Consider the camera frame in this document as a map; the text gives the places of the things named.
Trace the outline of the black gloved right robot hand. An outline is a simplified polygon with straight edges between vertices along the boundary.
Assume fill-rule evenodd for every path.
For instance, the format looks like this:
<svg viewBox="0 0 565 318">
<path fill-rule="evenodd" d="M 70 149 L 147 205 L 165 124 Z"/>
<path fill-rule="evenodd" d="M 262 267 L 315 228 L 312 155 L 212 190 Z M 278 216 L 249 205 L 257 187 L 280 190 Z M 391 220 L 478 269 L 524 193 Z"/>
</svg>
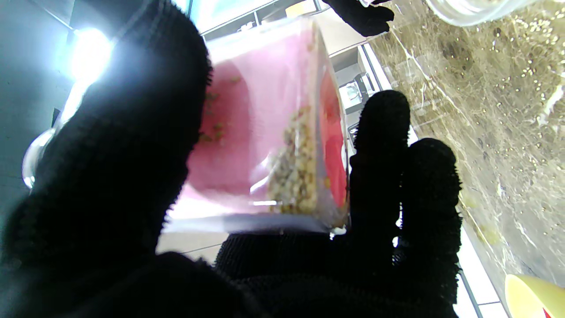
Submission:
<svg viewBox="0 0 565 318">
<path fill-rule="evenodd" d="M 365 38 L 389 32 L 389 22 L 394 20 L 394 12 L 388 7 L 380 6 L 385 0 L 376 0 L 375 7 L 371 5 L 365 7 L 359 0 L 324 0 L 323 2 Z"/>
</svg>

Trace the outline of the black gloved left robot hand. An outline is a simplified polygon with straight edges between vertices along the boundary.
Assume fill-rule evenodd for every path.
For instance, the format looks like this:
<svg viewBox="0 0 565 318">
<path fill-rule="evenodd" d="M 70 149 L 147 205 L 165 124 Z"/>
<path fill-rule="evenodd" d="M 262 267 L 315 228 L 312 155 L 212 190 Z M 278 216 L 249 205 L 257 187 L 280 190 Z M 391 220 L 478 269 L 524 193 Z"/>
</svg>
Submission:
<svg viewBox="0 0 565 318">
<path fill-rule="evenodd" d="M 3 318 L 456 318 L 456 157 L 433 138 L 408 145 L 410 105 L 394 90 L 362 110 L 346 234 L 230 234 L 214 266 L 157 254 L 208 52 L 170 0 L 88 4 L 117 48 L 1 217 Z"/>
</svg>

